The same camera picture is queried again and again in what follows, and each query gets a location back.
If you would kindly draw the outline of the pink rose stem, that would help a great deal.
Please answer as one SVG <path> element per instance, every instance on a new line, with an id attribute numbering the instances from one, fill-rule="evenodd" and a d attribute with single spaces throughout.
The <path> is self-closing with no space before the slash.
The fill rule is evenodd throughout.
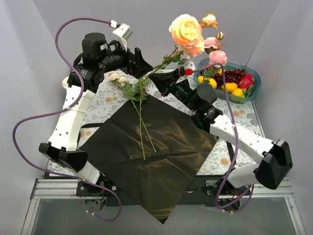
<path id="1" fill-rule="evenodd" d="M 225 34 L 218 32 L 216 37 L 208 37 L 204 40 L 205 52 L 209 55 L 210 63 L 220 63 L 223 66 L 227 64 L 226 53 L 222 50 L 222 39 Z"/>

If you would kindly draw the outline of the peach rose stem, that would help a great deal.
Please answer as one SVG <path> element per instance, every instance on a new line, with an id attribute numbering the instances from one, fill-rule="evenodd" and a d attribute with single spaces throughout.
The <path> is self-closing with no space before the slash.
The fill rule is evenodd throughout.
<path id="1" fill-rule="evenodd" d="M 208 13 L 200 21 L 189 14 L 181 14 L 176 17 L 169 26 L 175 49 L 170 55 L 164 56 L 161 64 L 154 67 L 146 75 L 157 73 L 170 63 L 184 64 L 187 59 L 202 54 L 205 51 L 202 29 L 211 27 L 218 28 L 218 22 L 214 13 Z"/>

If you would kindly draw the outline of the black wrapping paper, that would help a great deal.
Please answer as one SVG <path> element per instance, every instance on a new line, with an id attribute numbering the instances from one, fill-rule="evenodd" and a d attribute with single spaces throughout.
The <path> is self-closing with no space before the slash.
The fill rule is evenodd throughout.
<path id="1" fill-rule="evenodd" d="M 81 146 L 89 162 L 131 199 L 164 223 L 212 151 L 218 138 L 199 129 L 190 116 L 149 96 L 142 119 L 156 153 L 142 129 L 146 160 L 139 136 L 139 116 L 126 102 Z"/>

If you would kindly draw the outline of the black ribbon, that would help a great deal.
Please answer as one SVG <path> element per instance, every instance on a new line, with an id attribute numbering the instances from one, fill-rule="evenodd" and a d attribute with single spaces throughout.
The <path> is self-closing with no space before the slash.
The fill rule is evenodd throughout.
<path id="1" fill-rule="evenodd" d="M 102 123 L 85 124 L 80 129 L 78 147 L 81 147 L 102 125 Z M 198 171 L 198 175 L 223 174 L 231 164 L 233 146 L 227 148 L 226 141 L 219 139 Z"/>

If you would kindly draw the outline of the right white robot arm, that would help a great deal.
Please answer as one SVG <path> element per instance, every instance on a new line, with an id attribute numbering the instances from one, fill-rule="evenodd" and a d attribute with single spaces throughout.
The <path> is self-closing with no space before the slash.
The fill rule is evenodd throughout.
<path id="1" fill-rule="evenodd" d="M 272 141 L 258 136 L 235 124 L 230 118 L 214 107 L 217 96 L 211 85 L 200 84 L 191 89 L 184 79 L 184 69 L 167 73 L 150 74 L 148 77 L 156 85 L 162 96 L 172 94 L 195 114 L 194 124 L 209 134 L 220 137 L 248 154 L 254 165 L 232 168 L 221 182 L 222 191 L 234 194 L 240 187 L 261 184 L 275 190 L 293 167 L 289 144 L 282 139 Z"/>

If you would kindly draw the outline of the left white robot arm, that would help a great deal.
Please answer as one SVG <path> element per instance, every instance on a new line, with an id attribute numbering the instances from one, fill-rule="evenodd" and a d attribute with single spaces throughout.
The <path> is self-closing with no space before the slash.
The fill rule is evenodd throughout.
<path id="1" fill-rule="evenodd" d="M 88 154 L 79 150 L 78 137 L 85 113 L 93 100 L 106 72 L 121 69 L 135 78 L 141 78 L 153 67 L 142 57 L 141 50 L 134 53 L 127 48 L 127 36 L 113 35 L 107 42 L 102 33 L 89 33 L 82 40 L 83 52 L 73 62 L 69 77 L 64 79 L 65 110 L 60 114 L 55 130 L 48 142 L 41 143 L 39 152 L 51 161 L 71 170 L 77 177 L 89 181 L 87 190 L 100 195 L 104 184 L 100 172 L 88 161 Z"/>

